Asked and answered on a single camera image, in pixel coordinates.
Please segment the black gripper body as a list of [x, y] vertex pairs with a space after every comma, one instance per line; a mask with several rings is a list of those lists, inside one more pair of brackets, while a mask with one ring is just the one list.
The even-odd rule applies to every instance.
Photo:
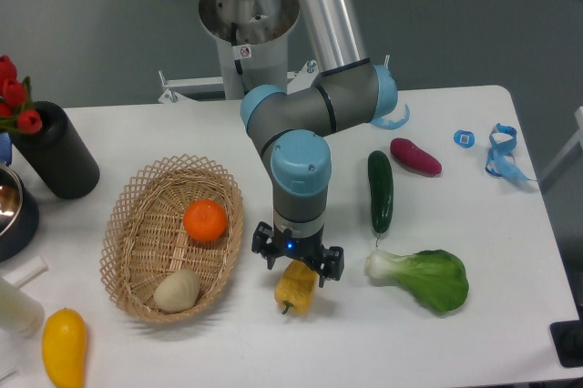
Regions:
[[328, 280], [339, 280], [344, 269], [343, 248], [326, 248], [322, 243], [323, 233], [324, 227], [321, 227], [311, 236], [294, 236], [290, 229], [280, 231], [260, 221], [253, 232], [252, 251], [265, 260], [267, 257], [275, 261], [281, 257], [299, 260], [318, 275], [326, 271]]

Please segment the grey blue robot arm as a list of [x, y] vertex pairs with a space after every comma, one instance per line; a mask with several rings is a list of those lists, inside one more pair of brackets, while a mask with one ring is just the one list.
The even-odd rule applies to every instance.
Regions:
[[391, 73], [365, 52], [352, 0], [199, 0], [224, 93], [272, 184], [273, 219], [251, 248], [269, 264], [298, 260], [339, 280], [343, 250], [322, 235], [332, 175], [326, 137], [391, 113]]

